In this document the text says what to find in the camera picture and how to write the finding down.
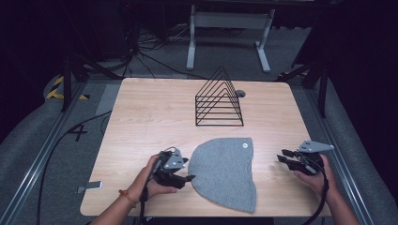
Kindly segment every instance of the wire rack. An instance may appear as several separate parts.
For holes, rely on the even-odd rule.
[[[243,127],[239,96],[219,67],[195,96],[196,126]]]

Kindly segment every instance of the gray felt cloth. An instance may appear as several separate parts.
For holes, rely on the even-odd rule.
[[[189,174],[203,197],[239,211],[255,211],[251,138],[221,138],[199,145],[192,154]]]

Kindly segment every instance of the yellow tape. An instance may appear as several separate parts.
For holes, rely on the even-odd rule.
[[[59,85],[61,84],[61,82],[64,81],[64,76],[59,75],[58,79],[56,79],[53,87],[51,88],[49,94],[47,94],[47,98],[59,98],[59,99],[64,99],[64,95],[63,94],[56,94],[56,90],[58,89]],[[80,100],[89,100],[90,99],[90,95],[81,95],[79,97]]]

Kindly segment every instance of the wooden table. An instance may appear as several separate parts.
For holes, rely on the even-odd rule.
[[[90,181],[100,189],[87,190],[81,212],[99,215],[127,188],[150,156],[170,146],[191,158],[201,143],[215,138],[253,139],[255,213],[247,214],[201,197],[187,183],[177,194],[158,195],[146,203],[145,214],[158,217],[307,217],[319,199],[276,155],[296,149],[309,134],[290,87],[281,82],[233,82],[246,92],[240,98],[244,127],[197,127],[195,95],[205,81],[125,79],[115,102]],[[176,174],[186,176],[188,169]],[[138,215],[139,209],[130,214]],[[325,205],[321,215],[329,216]]]

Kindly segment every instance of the black cable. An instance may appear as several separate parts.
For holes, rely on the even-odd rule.
[[[112,111],[108,111],[108,112],[106,112],[106,113],[93,116],[93,117],[91,117],[91,118],[89,118],[89,119],[84,120],[83,122],[80,122],[79,124],[77,124],[77,125],[71,127],[70,129],[68,129],[68,131],[65,132],[65,133],[56,141],[56,143],[55,143],[53,149],[52,149],[51,152],[50,152],[50,155],[47,157],[47,160],[46,160],[46,162],[45,162],[45,164],[44,164],[44,168],[43,168],[42,175],[41,175],[40,186],[39,186],[39,190],[38,190],[38,209],[37,209],[37,211],[36,211],[36,214],[37,214],[37,216],[36,216],[36,224],[37,224],[37,225],[40,225],[41,196],[42,196],[42,193],[43,193],[43,185],[44,185],[44,180],[45,180],[45,176],[46,176],[46,172],[47,172],[47,167],[48,167],[48,165],[50,164],[49,162],[50,162],[51,157],[53,156],[53,153],[54,153],[54,150],[55,150],[56,146],[61,142],[61,140],[62,140],[68,133],[72,132],[73,130],[75,130],[76,128],[78,128],[79,126],[81,126],[82,124],[84,124],[84,123],[86,123],[86,122],[88,122],[88,121],[97,119],[97,118],[99,118],[99,117],[101,117],[101,116],[103,116],[103,115],[105,115],[105,114],[111,113],[111,112],[112,112]]]
[[[328,190],[329,190],[329,180],[326,177],[325,169],[323,167],[321,167],[319,164],[317,164],[316,162],[314,162],[313,160],[310,160],[309,158],[306,158],[306,159],[311,161],[313,164],[315,164],[319,168],[319,171],[322,173],[322,175],[324,177],[324,186],[322,189],[321,202],[319,203],[318,208],[316,209],[314,214],[310,218],[308,218],[307,221],[305,221],[303,223],[303,225],[311,224],[319,216],[319,214],[321,213],[321,211],[325,205],[326,196],[327,196]]]
[[[110,115],[111,115],[110,113],[107,114],[107,115],[103,118],[102,123],[100,123],[100,132],[102,133],[102,136],[105,135],[105,131],[103,131],[103,127],[102,127],[102,126],[103,126],[103,123],[105,122],[106,118],[108,118]]]
[[[176,70],[176,69],[174,69],[174,68],[172,68],[172,67],[169,67],[169,66],[165,65],[163,62],[160,62],[159,60],[154,59],[154,58],[152,58],[151,56],[142,53],[141,51],[139,51],[139,53],[140,53],[141,55],[143,55],[143,56],[145,56],[145,57],[147,57],[147,58],[149,58],[149,59],[152,59],[153,61],[155,61],[155,62],[157,62],[157,63],[159,63],[159,64],[161,64],[161,65],[163,65],[163,66],[165,66],[165,67],[167,67],[167,68],[169,68],[169,69],[171,69],[171,70],[174,71],[174,72],[177,72],[177,73],[180,73],[180,74],[189,75],[189,76],[193,76],[193,77],[198,77],[198,78],[203,79],[203,80],[208,80],[207,77],[204,77],[204,76],[201,76],[201,75],[196,75],[196,74],[192,74],[192,73],[186,73],[186,72],[178,71],[178,70]]]
[[[140,63],[150,72],[150,74],[152,75],[152,77],[156,79],[156,77],[155,77],[155,75],[153,74],[152,70],[150,70],[150,68],[147,67],[139,57],[137,57],[137,56],[135,56],[135,57],[136,57],[136,58],[138,59],[138,61],[140,61]]]

